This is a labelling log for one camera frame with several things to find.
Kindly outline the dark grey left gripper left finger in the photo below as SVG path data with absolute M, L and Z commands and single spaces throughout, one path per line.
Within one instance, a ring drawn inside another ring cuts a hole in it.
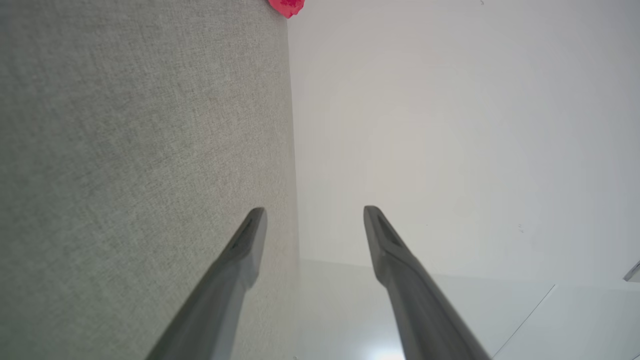
M 268 215 L 253 208 L 203 274 L 150 353 L 149 360 L 228 360 L 243 300 L 259 276 Z

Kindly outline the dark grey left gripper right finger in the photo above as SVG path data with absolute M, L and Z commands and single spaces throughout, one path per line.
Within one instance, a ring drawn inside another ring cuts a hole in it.
M 363 209 L 377 280 L 385 287 L 407 360 L 487 360 L 487 352 L 379 207 Z

